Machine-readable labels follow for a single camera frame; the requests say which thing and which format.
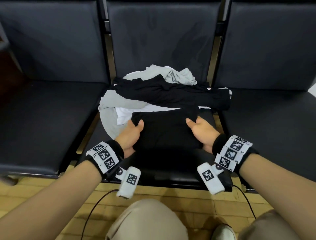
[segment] row of seats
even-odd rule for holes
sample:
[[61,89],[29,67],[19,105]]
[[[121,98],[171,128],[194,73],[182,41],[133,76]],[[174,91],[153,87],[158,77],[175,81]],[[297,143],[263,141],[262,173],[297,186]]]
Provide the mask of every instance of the row of seats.
[[[316,98],[307,92],[316,76],[316,4],[289,2],[229,4],[212,87],[233,91],[231,108],[219,113],[227,134],[316,181]],[[155,64],[187,67],[205,82],[220,5],[107,1],[116,75]],[[0,110],[1,175],[58,177],[71,160],[84,160],[76,150],[110,85],[100,6],[94,0],[0,2],[10,48],[32,79]],[[215,126],[209,111],[200,115]],[[109,139],[99,121],[85,150]],[[192,162],[213,159],[197,149],[136,153],[124,164],[142,171],[141,185],[205,189]],[[219,177],[230,191],[229,174]]]

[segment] black cable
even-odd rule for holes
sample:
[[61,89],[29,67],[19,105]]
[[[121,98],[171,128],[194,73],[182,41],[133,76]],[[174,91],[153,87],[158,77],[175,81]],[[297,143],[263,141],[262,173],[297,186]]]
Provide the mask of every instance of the black cable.
[[252,210],[252,207],[251,207],[251,205],[250,205],[250,202],[248,201],[248,198],[246,197],[246,195],[244,194],[244,192],[243,192],[239,187],[237,187],[236,185],[233,185],[233,186],[236,187],[236,188],[238,188],[238,189],[241,191],[242,195],[244,195],[245,199],[247,200],[247,202],[248,202],[248,204],[249,204],[250,210],[251,210],[251,212],[252,212],[254,218],[257,219],[256,216],[255,216],[255,214],[254,214],[254,212],[253,212],[253,210]]
[[81,234],[81,240],[83,239],[84,230],[85,230],[85,228],[86,228],[86,225],[87,225],[87,223],[88,223],[88,220],[89,220],[89,218],[90,218],[90,216],[91,216],[93,210],[95,209],[95,207],[99,204],[99,202],[101,202],[101,200],[102,200],[105,196],[107,196],[109,193],[112,193],[112,192],[118,192],[118,189],[114,189],[114,190],[111,190],[111,191],[109,191],[108,193],[106,193],[102,198],[100,198],[100,200],[99,200],[99,201],[95,204],[95,206],[92,208],[92,210],[91,210],[91,212],[90,212],[90,214],[89,214],[89,216],[88,216],[88,218],[87,218],[87,220],[86,220],[86,222],[85,222],[85,224],[84,224],[84,227],[83,227],[83,230],[82,230],[82,234]]

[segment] sneaker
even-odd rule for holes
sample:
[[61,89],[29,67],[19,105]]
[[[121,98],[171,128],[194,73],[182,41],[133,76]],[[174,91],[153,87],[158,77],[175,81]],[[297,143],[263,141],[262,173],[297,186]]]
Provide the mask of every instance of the sneaker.
[[211,240],[237,240],[237,238],[230,226],[221,224],[214,230]]

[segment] khaki pants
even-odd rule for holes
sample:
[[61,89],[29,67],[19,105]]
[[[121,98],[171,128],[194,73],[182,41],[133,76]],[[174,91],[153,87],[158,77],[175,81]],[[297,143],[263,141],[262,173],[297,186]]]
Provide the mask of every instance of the khaki pants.
[[[113,223],[106,240],[188,240],[186,227],[167,206],[154,199],[130,205]],[[239,234],[239,240],[299,240],[275,211],[261,215]]]

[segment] chair backrest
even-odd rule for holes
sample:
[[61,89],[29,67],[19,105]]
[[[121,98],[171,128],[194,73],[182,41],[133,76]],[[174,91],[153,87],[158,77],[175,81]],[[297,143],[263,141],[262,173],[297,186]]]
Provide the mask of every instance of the chair backrest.
[[155,64],[189,68],[206,81],[219,7],[219,1],[107,1],[116,75]]
[[231,3],[213,85],[308,90],[316,76],[316,4]]
[[109,82],[96,1],[0,1],[0,21],[31,79]]

